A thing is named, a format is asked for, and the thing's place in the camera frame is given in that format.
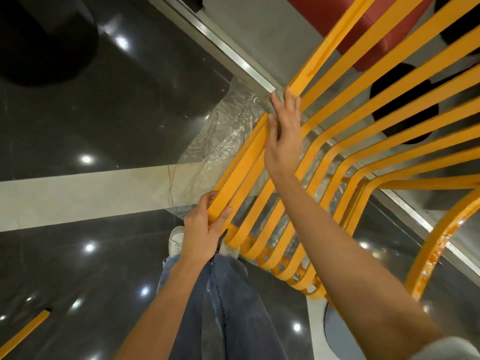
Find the yellow railing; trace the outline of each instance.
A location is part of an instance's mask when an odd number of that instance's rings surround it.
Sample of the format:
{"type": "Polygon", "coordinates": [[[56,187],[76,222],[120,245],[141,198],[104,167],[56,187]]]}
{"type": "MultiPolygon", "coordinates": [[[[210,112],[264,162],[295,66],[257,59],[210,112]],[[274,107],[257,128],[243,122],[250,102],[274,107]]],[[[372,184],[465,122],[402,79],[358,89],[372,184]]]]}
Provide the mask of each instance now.
{"type": "MultiPolygon", "coordinates": [[[[355,0],[345,12],[330,33],[325,37],[322,44],[314,51],[304,66],[290,83],[293,94],[299,96],[309,84],[315,73],[331,55],[341,40],[355,25],[369,6],[375,0],[355,0]]],[[[367,30],[362,37],[316,82],[302,98],[301,110],[308,108],[321,94],[337,81],[350,67],[352,67],[365,53],[367,53],[381,38],[392,30],[405,16],[407,16],[423,0],[397,0],[378,21],[367,30]]],[[[352,98],[367,89],[377,79],[397,66],[400,62],[411,56],[420,47],[437,36],[442,30],[452,25],[456,20],[472,10],[480,3],[480,0],[452,0],[417,30],[406,37],[393,50],[379,60],[368,71],[364,72],[351,85],[345,88],[326,106],[315,113],[301,127],[303,138],[322,123],[327,117],[338,111],[352,98]]],[[[323,131],[309,146],[297,167],[296,176],[303,179],[307,170],[312,165],[315,157],[321,151],[322,145],[342,133],[353,124],[363,120],[382,106],[403,95],[413,87],[431,78],[444,68],[457,62],[475,49],[480,47],[480,27],[466,33],[457,41],[447,46],[440,53],[417,67],[409,74],[386,88],[361,107],[345,116],[340,121],[323,131]]],[[[443,100],[466,90],[480,82],[480,65],[474,66],[455,78],[449,80],[418,97],[416,100],[397,109],[382,119],[370,124],[349,137],[337,142],[322,157],[316,171],[308,183],[307,192],[314,196],[321,182],[332,168],[334,159],[340,153],[345,153],[352,146],[364,142],[375,134],[384,131],[388,127],[398,124],[443,100]]],[[[320,199],[319,205],[327,209],[335,193],[342,183],[346,183],[345,191],[339,200],[338,206],[333,213],[333,219],[339,223],[348,233],[353,234],[359,219],[363,213],[368,199],[376,188],[390,188],[402,190],[415,189],[451,189],[454,188],[477,188],[480,184],[480,175],[466,175],[461,177],[409,179],[410,177],[429,172],[435,169],[445,168],[462,162],[480,158],[480,147],[459,151],[450,155],[437,157],[422,163],[408,165],[401,169],[395,169],[395,165],[410,161],[411,159],[425,156],[440,149],[458,145],[460,143],[480,137],[480,124],[453,132],[447,136],[434,139],[427,143],[417,144],[415,147],[390,155],[388,157],[365,164],[365,159],[371,158],[381,152],[388,151],[397,145],[403,144],[412,138],[433,132],[439,128],[465,119],[480,111],[480,97],[456,106],[438,116],[410,127],[380,142],[372,144],[346,157],[335,169],[333,175],[329,175],[330,181],[320,199]],[[350,177],[345,174],[352,167],[361,167],[350,177]],[[389,173],[367,179],[371,173],[382,169],[391,168],[389,173]]],[[[224,229],[228,230],[226,242],[232,248],[241,248],[241,254],[248,259],[255,260],[262,268],[270,270],[278,278],[287,281],[292,287],[303,291],[312,298],[321,298],[325,295],[321,281],[316,275],[314,267],[309,264],[304,269],[301,262],[305,256],[305,250],[298,245],[291,258],[285,257],[295,233],[293,225],[289,222],[274,248],[267,246],[275,227],[284,214],[284,206],[281,200],[275,205],[267,222],[263,226],[258,237],[249,235],[255,222],[259,218],[268,199],[274,192],[271,180],[268,180],[261,193],[249,209],[247,216],[240,227],[231,224],[248,193],[252,189],[265,168],[264,147],[267,140],[267,115],[263,115],[252,134],[242,146],[238,155],[230,164],[225,174],[217,183],[215,189],[219,194],[209,208],[209,219],[215,220],[226,205],[233,209],[224,229]]],[[[415,261],[412,271],[408,276],[407,288],[413,293],[420,293],[425,286],[429,275],[425,276],[425,266],[433,266],[438,260],[443,247],[447,242],[447,236],[451,235],[455,223],[465,220],[478,205],[478,193],[471,193],[461,200],[445,217],[427,238],[424,248],[415,261]]]]}

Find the hand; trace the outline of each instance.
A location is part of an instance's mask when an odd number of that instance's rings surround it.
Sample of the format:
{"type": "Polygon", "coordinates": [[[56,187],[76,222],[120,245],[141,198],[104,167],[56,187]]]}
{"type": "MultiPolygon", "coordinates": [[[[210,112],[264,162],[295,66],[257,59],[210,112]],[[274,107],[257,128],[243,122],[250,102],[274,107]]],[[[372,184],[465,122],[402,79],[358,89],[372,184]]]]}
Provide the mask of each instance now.
{"type": "Polygon", "coordinates": [[[285,103],[280,101],[275,92],[270,94],[270,101],[281,126],[279,131],[275,115],[268,114],[269,136],[265,146],[265,168],[273,181],[283,176],[295,175],[302,150],[300,97],[292,96],[290,87],[287,87],[284,100],[285,103]]]}
{"type": "Polygon", "coordinates": [[[220,235],[226,219],[231,215],[232,208],[226,206],[220,216],[208,227],[208,206],[217,196],[218,192],[212,191],[200,198],[197,206],[185,217],[185,235],[180,258],[184,262],[203,266],[214,256],[217,251],[220,235]]]}

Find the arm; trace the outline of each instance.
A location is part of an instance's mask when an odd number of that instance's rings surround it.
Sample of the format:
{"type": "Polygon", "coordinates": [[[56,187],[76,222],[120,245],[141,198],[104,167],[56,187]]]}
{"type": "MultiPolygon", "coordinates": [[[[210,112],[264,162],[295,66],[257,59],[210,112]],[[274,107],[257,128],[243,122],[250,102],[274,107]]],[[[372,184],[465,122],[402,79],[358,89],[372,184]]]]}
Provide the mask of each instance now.
{"type": "Polygon", "coordinates": [[[403,285],[310,197],[295,169],[302,147],[300,98],[272,94],[268,170],[298,237],[332,302],[369,359],[406,360],[443,337],[403,285]]]}
{"type": "Polygon", "coordinates": [[[231,208],[226,207],[208,227],[207,207],[215,196],[216,192],[204,194],[185,217],[180,259],[128,334],[115,360],[168,360],[190,293],[201,270],[215,254],[223,224],[231,214],[231,208]]]}

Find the left hand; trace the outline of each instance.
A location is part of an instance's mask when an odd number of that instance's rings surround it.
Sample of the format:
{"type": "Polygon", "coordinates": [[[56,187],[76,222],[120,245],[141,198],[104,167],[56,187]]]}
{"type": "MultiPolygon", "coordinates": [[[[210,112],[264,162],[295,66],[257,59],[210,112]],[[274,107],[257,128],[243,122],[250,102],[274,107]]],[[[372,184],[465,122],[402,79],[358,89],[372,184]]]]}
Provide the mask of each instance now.
{"type": "Polygon", "coordinates": [[[215,255],[225,221],[232,213],[226,206],[219,217],[208,226],[208,206],[217,196],[212,191],[201,196],[197,206],[185,217],[185,235],[180,258],[203,267],[215,255]]]}

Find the gray sleeve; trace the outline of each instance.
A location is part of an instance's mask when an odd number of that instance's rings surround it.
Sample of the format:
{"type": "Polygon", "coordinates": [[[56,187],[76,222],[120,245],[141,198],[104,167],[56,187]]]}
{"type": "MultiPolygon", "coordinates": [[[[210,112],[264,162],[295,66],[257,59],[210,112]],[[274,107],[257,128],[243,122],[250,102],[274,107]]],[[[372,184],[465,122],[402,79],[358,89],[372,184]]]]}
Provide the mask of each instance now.
{"type": "Polygon", "coordinates": [[[410,360],[479,360],[478,350],[459,337],[444,337],[425,346],[410,360]]]}

